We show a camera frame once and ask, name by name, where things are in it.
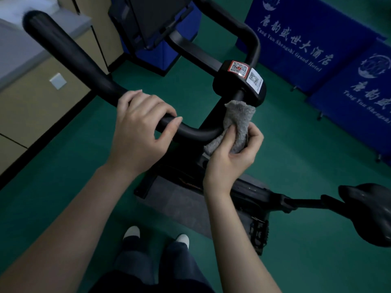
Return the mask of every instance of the white logo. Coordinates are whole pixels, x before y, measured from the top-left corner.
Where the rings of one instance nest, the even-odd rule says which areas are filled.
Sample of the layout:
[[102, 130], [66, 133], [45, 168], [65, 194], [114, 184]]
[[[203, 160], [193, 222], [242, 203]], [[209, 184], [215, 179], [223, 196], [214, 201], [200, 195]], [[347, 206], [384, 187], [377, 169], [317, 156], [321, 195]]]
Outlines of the white logo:
[[266, 10], [273, 11], [280, 4], [280, 0], [263, 0], [263, 4]]
[[385, 55], [374, 54], [361, 62], [359, 75], [364, 78], [377, 78], [391, 68], [391, 59]]

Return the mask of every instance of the exercise bike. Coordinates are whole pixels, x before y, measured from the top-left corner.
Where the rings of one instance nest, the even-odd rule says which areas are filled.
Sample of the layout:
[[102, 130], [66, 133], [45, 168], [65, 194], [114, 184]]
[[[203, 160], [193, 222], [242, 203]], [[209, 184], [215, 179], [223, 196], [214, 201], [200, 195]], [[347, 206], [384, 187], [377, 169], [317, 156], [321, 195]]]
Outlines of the exercise bike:
[[[123, 2], [113, 4], [114, 7], [110, 11], [111, 18], [128, 49], [153, 49], [165, 40], [183, 57], [212, 75], [213, 90], [221, 96], [199, 128], [189, 127], [183, 123], [180, 125], [174, 137], [174, 141], [179, 145], [145, 174], [134, 193], [145, 198], [155, 179], [160, 176], [202, 194], [202, 181], [209, 160], [203, 146], [222, 133], [222, 120], [226, 112], [224, 104], [235, 99], [258, 107], [264, 101], [265, 83], [263, 82], [256, 90], [247, 82], [249, 71], [255, 67], [259, 59], [259, 39], [251, 28], [234, 19], [212, 0], [167, 0], [165, 8], [169, 8], [169, 12], [163, 17], [162, 14], [159, 15], [160, 19], [154, 26], [149, 27], [139, 26], [139, 22], [147, 20], [145, 16], [151, 17], [151, 12], [144, 12], [141, 17], [139, 12], [136, 16], [133, 11], [136, 1]], [[179, 34], [175, 27], [192, 10], [192, 4], [242, 39], [248, 50], [244, 62], [226, 60], [221, 63]], [[175, 16], [180, 12], [183, 13], [176, 19]], [[49, 15], [40, 11], [30, 11], [23, 18], [23, 27], [91, 90], [113, 106], [117, 105], [119, 97], [127, 90], [107, 76]], [[156, 130], [162, 132], [171, 120], [172, 116], [165, 115]], [[391, 191], [377, 184], [362, 184], [356, 187], [339, 186], [338, 192], [343, 201], [328, 195], [321, 195], [320, 199], [292, 199], [274, 193], [262, 182], [243, 175], [234, 183], [231, 198], [236, 209], [251, 219], [249, 237], [259, 255], [267, 243], [270, 212], [290, 213], [299, 207], [331, 210], [350, 219], [364, 240], [376, 246], [391, 246]]]

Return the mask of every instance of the sticker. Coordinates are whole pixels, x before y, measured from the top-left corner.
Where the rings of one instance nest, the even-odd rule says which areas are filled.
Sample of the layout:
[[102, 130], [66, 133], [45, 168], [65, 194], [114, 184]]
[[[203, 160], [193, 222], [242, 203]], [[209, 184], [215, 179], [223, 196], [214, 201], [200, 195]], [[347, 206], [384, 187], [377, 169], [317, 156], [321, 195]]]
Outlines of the sticker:
[[239, 76], [246, 78], [248, 72], [248, 66], [241, 62], [232, 61], [230, 68], [228, 71], [232, 73], [236, 73]]
[[259, 91], [261, 90], [261, 86], [262, 86], [262, 83], [264, 82], [264, 80], [258, 74], [258, 72], [254, 68], [252, 68], [250, 71], [250, 75], [248, 75], [246, 82], [248, 84], [250, 84], [250, 86], [252, 88], [254, 88], [254, 90], [257, 92], [257, 94], [259, 94]]

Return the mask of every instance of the forearm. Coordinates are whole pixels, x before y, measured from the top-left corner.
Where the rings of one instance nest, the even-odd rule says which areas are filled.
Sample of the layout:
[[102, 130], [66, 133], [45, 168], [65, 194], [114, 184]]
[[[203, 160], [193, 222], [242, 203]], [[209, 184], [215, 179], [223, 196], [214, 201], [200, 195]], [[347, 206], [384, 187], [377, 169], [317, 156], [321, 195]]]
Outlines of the forearm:
[[205, 198], [224, 292], [281, 292], [252, 247], [230, 196], [206, 193]]
[[105, 223], [131, 178], [100, 167], [0, 278], [4, 292], [75, 292]]

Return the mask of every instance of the person's left arm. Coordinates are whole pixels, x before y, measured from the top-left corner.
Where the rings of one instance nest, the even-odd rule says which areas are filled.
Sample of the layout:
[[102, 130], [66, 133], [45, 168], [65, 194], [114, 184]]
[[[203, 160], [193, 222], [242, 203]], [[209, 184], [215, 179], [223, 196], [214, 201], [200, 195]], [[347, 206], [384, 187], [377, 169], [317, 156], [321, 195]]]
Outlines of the person's left arm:
[[120, 98], [108, 161], [44, 233], [0, 277], [0, 292], [76, 292], [116, 203], [137, 175], [167, 151], [181, 117], [159, 139], [154, 131], [173, 107], [130, 91]]

